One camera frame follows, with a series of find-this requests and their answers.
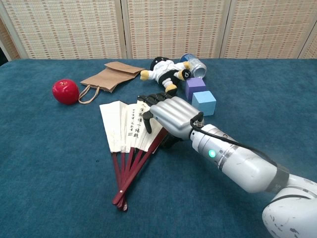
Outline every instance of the paper bag handle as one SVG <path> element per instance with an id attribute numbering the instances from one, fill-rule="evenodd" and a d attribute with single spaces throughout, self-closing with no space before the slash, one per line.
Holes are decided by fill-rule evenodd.
<path id="1" fill-rule="evenodd" d="M 90 84 L 87 85 L 87 87 L 79 94 L 79 98 L 78 98 L 79 103 L 81 103 L 81 104 L 91 103 L 96 98 L 96 96 L 98 95 L 100 86 L 97 87 L 96 92 L 95 92 L 94 96 L 91 99 L 89 99 L 88 101 L 85 101 L 85 102 L 81 101 L 80 99 L 82 97 L 84 97 L 86 95 L 86 93 L 88 93 L 89 89 L 90 89 Z"/>

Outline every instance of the purple cube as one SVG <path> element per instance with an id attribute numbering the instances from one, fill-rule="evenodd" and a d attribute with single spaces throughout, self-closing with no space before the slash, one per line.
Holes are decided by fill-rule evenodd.
<path id="1" fill-rule="evenodd" d="M 185 94 L 188 101 L 193 98 L 193 93 L 207 91 L 207 87 L 202 78 L 189 78 L 186 80 Z"/>

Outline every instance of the green led light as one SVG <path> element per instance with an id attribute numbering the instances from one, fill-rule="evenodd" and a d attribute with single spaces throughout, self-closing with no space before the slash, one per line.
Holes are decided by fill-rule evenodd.
<path id="1" fill-rule="evenodd" d="M 216 157 L 216 152 L 214 150 L 209 150 L 208 154 L 212 158 Z"/>

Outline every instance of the stuffed toy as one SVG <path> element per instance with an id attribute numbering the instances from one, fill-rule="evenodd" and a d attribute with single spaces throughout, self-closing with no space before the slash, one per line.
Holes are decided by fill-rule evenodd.
<path id="1" fill-rule="evenodd" d="M 174 63 L 169 58 L 156 57 L 150 66 L 150 70 L 141 71 L 141 80 L 155 79 L 164 86 L 165 93 L 174 96 L 177 84 L 180 80 L 185 81 L 190 77 L 189 62 Z"/>

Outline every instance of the paper bag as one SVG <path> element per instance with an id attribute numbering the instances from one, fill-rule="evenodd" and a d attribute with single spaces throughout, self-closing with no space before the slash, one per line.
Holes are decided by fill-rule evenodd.
<path id="1" fill-rule="evenodd" d="M 93 101 L 98 95 L 99 89 L 112 93 L 119 83 L 135 78 L 143 70 L 143 68 L 133 67 L 117 61 L 106 63 L 105 66 L 107 68 L 100 73 L 81 81 L 87 87 L 79 94 L 78 101 L 80 103 L 87 104 Z M 91 87 L 97 89 L 95 95 L 90 100 L 82 102 L 80 99 Z"/>

